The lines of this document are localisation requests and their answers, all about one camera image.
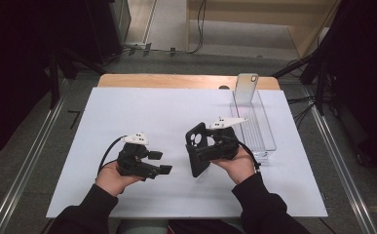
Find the black phone case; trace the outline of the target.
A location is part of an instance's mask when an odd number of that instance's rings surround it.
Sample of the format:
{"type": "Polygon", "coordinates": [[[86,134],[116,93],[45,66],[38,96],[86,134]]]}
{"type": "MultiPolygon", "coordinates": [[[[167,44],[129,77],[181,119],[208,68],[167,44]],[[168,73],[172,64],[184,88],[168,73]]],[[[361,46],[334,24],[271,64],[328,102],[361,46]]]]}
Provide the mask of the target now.
{"type": "Polygon", "coordinates": [[[185,135],[186,149],[193,177],[198,177],[209,167],[209,161],[201,161],[196,150],[207,146],[206,124],[201,122],[185,135]]]}

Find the clear plastic rack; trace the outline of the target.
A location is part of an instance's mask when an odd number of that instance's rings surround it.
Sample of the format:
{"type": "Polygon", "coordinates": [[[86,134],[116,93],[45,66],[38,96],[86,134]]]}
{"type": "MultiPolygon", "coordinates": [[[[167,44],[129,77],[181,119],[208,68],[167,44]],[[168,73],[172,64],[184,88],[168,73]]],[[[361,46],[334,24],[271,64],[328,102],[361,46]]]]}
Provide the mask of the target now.
{"type": "Polygon", "coordinates": [[[277,146],[259,93],[234,92],[230,109],[233,117],[245,119],[234,126],[237,138],[257,161],[267,161],[277,146]]]}

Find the black cabinet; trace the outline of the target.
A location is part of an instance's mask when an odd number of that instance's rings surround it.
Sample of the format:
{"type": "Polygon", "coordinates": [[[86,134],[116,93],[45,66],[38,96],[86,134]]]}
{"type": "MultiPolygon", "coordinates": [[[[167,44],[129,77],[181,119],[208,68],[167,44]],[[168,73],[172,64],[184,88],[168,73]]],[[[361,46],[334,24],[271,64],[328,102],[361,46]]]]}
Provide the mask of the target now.
{"type": "Polygon", "coordinates": [[[123,52],[132,16],[128,0],[86,0],[96,43],[96,61],[123,52]]]}

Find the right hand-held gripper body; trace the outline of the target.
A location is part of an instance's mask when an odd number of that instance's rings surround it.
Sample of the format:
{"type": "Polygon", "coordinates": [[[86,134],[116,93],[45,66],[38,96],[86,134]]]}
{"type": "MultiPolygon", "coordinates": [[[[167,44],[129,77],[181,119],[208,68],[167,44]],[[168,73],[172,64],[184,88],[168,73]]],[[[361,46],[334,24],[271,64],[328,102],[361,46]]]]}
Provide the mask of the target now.
{"type": "Polygon", "coordinates": [[[212,137],[214,145],[210,148],[210,161],[217,159],[233,159],[239,150],[239,140],[233,127],[246,121],[243,117],[219,117],[209,129],[217,129],[218,135],[212,137]]]}

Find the wooden table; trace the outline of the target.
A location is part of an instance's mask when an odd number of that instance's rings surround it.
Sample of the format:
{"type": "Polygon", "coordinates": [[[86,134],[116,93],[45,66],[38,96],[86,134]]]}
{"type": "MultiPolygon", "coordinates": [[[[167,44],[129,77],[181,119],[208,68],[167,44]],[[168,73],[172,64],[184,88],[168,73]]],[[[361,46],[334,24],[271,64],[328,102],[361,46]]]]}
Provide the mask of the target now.
{"type": "Polygon", "coordinates": [[[171,89],[219,89],[236,87],[236,76],[184,75],[184,74],[104,74],[99,87],[122,88],[171,88],[171,89]]]}

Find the person's right hand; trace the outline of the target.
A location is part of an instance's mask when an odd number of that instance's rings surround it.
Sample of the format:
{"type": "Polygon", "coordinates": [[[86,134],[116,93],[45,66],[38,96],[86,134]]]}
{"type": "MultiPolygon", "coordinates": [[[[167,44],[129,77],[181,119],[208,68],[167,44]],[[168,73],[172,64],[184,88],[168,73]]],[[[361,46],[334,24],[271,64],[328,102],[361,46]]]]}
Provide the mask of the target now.
{"type": "Polygon", "coordinates": [[[218,159],[211,160],[211,163],[225,170],[236,184],[256,174],[251,156],[242,147],[239,147],[237,155],[232,160],[218,159]]]}

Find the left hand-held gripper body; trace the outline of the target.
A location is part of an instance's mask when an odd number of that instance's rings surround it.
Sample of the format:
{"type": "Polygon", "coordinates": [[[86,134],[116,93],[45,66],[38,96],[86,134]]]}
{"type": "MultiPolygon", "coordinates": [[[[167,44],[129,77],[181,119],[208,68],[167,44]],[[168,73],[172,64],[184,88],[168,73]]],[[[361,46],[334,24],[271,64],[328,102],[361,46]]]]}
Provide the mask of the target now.
{"type": "Polygon", "coordinates": [[[122,176],[139,176],[146,178],[155,178],[160,173],[160,167],[144,163],[143,158],[148,158],[147,149],[149,144],[144,133],[136,133],[121,138],[124,143],[120,151],[117,163],[119,173],[122,176]]]}

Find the white table board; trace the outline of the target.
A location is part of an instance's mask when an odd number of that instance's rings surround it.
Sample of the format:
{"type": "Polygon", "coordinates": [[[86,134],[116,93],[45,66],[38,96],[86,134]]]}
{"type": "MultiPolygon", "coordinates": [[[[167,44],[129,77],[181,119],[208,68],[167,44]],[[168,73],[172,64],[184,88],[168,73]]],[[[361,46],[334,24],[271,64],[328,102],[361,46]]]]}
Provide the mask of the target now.
{"type": "MultiPolygon", "coordinates": [[[[292,216],[327,214],[283,92],[259,91],[277,150],[261,165],[268,190],[279,194],[292,216]]],[[[209,166],[193,177],[185,135],[231,114],[229,90],[95,88],[59,177],[47,215],[79,204],[94,183],[101,160],[117,158],[119,137],[144,133],[149,149],[163,153],[169,175],[135,183],[119,197],[120,218],[236,218],[242,208],[226,173],[209,166]]]]}

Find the clear phone case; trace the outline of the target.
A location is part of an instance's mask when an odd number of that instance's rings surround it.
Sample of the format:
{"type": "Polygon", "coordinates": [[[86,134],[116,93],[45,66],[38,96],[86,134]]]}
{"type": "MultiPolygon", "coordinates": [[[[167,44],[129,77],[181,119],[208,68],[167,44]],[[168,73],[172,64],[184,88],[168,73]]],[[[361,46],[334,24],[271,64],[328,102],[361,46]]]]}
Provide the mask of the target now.
{"type": "Polygon", "coordinates": [[[237,76],[234,99],[236,104],[252,102],[259,75],[256,73],[241,73],[237,76]]]}

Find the black metal stand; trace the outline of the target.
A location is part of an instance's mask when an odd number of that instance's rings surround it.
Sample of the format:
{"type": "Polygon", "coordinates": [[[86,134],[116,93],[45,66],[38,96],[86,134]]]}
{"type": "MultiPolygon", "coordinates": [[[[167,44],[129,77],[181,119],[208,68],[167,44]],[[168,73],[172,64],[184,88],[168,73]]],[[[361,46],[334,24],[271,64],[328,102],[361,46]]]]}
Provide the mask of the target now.
{"type": "Polygon", "coordinates": [[[314,80],[317,80],[317,87],[315,93],[315,107],[320,115],[323,115],[323,94],[325,87],[327,63],[323,57],[321,49],[316,49],[304,58],[292,61],[285,68],[272,74],[272,77],[279,79],[285,74],[290,73],[297,68],[304,66],[304,70],[300,76],[300,83],[302,85],[311,85],[314,80]]]}
{"type": "Polygon", "coordinates": [[[51,83],[51,104],[54,109],[59,101],[59,78],[58,72],[61,71],[67,79],[75,79],[78,70],[73,64],[72,53],[67,48],[53,49],[50,54],[49,77],[51,83]]]}

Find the person's left hand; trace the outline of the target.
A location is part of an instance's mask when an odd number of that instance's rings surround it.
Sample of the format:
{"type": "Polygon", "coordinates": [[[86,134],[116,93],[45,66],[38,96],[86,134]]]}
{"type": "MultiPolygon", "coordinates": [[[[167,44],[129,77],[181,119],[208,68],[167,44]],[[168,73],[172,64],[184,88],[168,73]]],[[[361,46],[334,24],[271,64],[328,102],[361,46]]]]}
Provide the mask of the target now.
{"type": "Polygon", "coordinates": [[[95,184],[113,197],[121,194],[127,186],[141,181],[135,175],[120,175],[116,161],[106,164],[98,173],[95,184]]]}

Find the metal floor rail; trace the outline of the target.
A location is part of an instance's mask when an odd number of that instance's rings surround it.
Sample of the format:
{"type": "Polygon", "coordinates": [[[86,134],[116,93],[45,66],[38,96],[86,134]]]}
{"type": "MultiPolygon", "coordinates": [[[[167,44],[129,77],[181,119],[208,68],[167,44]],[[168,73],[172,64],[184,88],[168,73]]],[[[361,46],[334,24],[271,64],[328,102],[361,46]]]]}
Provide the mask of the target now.
{"type": "Polygon", "coordinates": [[[328,127],[326,119],[320,115],[320,112],[317,110],[313,101],[310,100],[309,104],[312,115],[314,116],[321,137],[341,181],[352,211],[358,221],[362,234],[377,234],[377,227],[344,161],[343,155],[328,127]]]}
{"type": "Polygon", "coordinates": [[[34,139],[11,188],[9,189],[6,196],[4,197],[3,202],[1,203],[0,234],[4,234],[4,231],[10,221],[10,218],[12,217],[13,212],[18,205],[19,199],[24,191],[24,188],[29,181],[33,169],[36,166],[38,159],[40,158],[45,143],[47,142],[48,137],[54,127],[59,112],[61,111],[64,105],[66,92],[69,90],[69,88],[69,81],[67,79],[63,79],[61,81],[61,85],[59,86],[59,100],[57,101],[55,107],[48,111],[47,116],[36,138],[34,139]]]}

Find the light wooden shelf unit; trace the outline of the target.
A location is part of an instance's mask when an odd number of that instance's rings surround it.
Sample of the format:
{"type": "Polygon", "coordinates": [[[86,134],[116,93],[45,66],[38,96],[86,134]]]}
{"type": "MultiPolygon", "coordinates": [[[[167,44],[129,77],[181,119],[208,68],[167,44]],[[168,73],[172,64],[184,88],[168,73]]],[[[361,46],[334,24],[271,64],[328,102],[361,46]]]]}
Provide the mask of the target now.
{"type": "Polygon", "coordinates": [[[340,4],[340,0],[184,1],[187,49],[269,59],[308,55],[340,4]]]}

